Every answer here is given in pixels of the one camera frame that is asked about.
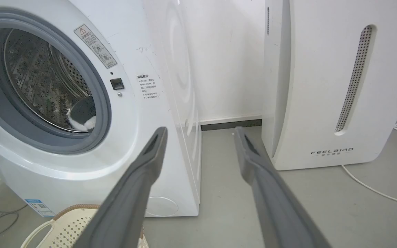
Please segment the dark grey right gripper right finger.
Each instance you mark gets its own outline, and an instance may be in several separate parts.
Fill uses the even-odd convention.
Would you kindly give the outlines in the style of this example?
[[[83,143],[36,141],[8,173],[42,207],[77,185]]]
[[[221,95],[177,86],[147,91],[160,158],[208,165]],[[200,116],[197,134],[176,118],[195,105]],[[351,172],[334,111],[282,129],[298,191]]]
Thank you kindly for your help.
[[[244,127],[234,133],[241,176],[251,186],[266,248],[330,248],[331,244]]]

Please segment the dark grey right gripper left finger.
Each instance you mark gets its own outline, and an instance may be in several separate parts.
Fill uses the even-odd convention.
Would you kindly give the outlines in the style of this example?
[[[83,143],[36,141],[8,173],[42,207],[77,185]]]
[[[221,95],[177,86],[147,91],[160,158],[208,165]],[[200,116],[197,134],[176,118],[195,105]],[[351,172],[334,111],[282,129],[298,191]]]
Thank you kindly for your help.
[[[75,248],[137,248],[152,185],[159,178],[167,146],[167,128],[159,127],[131,163]]]

